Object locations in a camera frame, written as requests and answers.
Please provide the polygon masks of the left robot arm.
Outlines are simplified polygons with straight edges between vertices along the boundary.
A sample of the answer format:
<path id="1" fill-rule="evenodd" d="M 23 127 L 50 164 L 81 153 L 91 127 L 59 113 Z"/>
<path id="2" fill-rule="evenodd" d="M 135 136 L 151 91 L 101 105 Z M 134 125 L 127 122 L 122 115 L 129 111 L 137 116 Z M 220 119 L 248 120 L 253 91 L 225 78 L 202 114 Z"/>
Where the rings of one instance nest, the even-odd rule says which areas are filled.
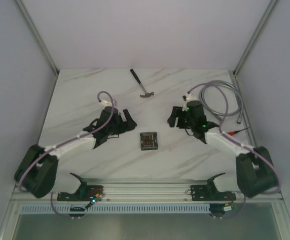
<path id="1" fill-rule="evenodd" d="M 30 146 L 18 166 L 14 179 L 19 188 L 40 199 L 51 192 L 68 193 L 75 201 L 87 195 L 86 183 L 77 171 L 61 170 L 60 165 L 83 152 L 93 151 L 111 136 L 134 130 L 137 123 L 127 109 L 119 112 L 106 106 L 98 118 L 70 139 L 50 146 Z"/>

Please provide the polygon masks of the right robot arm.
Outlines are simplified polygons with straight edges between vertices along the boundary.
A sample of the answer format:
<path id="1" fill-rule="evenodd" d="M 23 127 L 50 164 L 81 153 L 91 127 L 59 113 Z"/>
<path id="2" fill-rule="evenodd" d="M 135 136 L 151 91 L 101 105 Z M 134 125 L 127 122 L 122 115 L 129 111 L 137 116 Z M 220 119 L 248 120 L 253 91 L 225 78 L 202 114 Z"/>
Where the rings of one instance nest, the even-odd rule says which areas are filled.
<path id="1" fill-rule="evenodd" d="M 265 147 L 246 145 L 223 132 L 220 125 L 207 120 L 200 101 L 189 101 L 183 107 L 174 106 L 167 122 L 172 128 L 191 130 L 192 135 L 204 144 L 235 157 L 236 184 L 244 196 L 252 198 L 280 192 L 281 180 L 269 151 Z"/>

